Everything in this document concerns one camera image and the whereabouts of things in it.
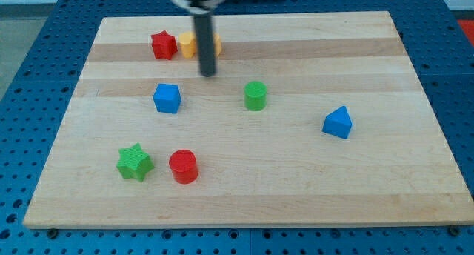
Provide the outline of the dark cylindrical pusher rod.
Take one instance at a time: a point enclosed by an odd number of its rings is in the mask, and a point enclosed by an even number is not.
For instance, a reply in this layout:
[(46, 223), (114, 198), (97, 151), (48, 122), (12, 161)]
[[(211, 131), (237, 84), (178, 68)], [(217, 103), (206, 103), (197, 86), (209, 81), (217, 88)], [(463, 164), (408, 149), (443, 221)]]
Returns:
[(216, 52), (213, 38), (213, 14), (211, 12), (193, 16), (194, 31), (200, 74), (211, 77), (216, 74)]

